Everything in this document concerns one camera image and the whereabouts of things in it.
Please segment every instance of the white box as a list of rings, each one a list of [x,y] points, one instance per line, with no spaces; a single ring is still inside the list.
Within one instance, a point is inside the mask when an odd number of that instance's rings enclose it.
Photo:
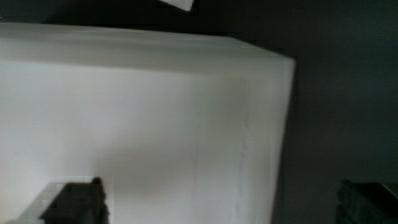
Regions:
[[[0,223],[100,176],[114,224],[271,224],[292,74],[230,37],[2,23]]]

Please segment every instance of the dark background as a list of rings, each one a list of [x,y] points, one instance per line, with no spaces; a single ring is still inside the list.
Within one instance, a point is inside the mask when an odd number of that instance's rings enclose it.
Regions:
[[[230,35],[297,59],[274,224],[333,224],[344,178],[398,182],[398,1],[0,0],[8,22]]]

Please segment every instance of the black object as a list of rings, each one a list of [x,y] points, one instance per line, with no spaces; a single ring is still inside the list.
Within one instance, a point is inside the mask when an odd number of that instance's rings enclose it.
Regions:
[[[338,224],[398,224],[397,184],[342,182]]]
[[[91,183],[66,184],[41,215],[47,224],[109,224],[102,179]]]

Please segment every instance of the box top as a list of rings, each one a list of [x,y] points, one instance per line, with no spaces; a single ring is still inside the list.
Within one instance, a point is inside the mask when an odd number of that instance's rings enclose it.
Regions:
[[[0,23],[0,59],[246,77],[294,69],[288,57],[230,37],[18,23]]]

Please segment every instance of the dark wall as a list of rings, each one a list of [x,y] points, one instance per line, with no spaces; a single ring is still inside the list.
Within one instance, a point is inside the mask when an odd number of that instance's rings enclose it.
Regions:
[[[340,180],[398,182],[397,0],[13,2],[17,21],[228,33],[297,59],[274,224],[333,224]]]

